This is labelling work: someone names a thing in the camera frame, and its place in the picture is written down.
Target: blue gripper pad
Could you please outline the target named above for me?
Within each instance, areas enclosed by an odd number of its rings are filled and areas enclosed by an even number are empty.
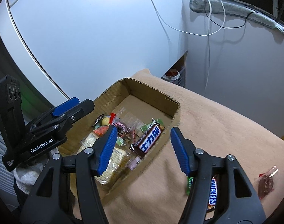
[[[104,171],[107,170],[109,160],[111,158],[115,143],[117,141],[117,128],[114,127],[111,131],[110,135],[108,136],[108,139],[105,143],[105,146],[100,154],[100,162],[98,165],[98,174],[102,175]]]
[[[60,115],[64,114],[66,111],[70,110],[72,107],[76,106],[79,103],[80,103],[80,100],[76,97],[73,97],[70,100],[67,100],[66,102],[64,102],[63,104],[58,105],[54,109],[52,115],[59,117]]]
[[[184,140],[184,138],[182,134],[181,136],[179,134],[181,134],[181,132],[178,127],[173,127],[171,129],[171,143],[175,151],[177,160],[179,162],[181,171],[184,172],[186,176],[188,176],[191,172],[189,164],[189,156],[183,146],[182,140]]]

